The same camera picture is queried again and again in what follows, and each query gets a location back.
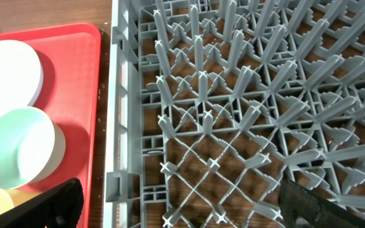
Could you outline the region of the mint green bowl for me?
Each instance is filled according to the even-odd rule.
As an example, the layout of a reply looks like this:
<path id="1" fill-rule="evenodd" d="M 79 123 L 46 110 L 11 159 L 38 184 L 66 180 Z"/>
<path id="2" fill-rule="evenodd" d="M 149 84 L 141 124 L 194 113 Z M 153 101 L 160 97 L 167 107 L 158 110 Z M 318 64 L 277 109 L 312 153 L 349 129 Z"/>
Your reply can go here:
<path id="1" fill-rule="evenodd" d="M 63 131 L 42 110 L 31 106 L 0 116 L 0 188 L 16 189 L 45 179 L 66 150 Z"/>

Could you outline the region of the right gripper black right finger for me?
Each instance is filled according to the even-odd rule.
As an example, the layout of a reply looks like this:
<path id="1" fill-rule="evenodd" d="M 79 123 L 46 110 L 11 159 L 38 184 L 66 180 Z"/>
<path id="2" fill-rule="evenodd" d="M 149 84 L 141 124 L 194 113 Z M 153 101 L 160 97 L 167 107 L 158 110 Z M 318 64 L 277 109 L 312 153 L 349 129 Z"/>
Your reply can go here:
<path id="1" fill-rule="evenodd" d="M 292 181 L 281 183 L 278 196 L 286 228 L 365 227 L 365 220 Z"/>

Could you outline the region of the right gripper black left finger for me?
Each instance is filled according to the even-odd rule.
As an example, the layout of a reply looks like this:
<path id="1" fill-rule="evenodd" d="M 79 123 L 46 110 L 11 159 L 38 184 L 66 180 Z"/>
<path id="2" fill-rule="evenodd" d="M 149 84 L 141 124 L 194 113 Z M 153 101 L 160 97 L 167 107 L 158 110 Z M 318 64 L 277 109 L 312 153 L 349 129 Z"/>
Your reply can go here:
<path id="1" fill-rule="evenodd" d="M 84 206 L 82 184 L 77 178 L 0 215 L 0 228 L 76 227 Z"/>

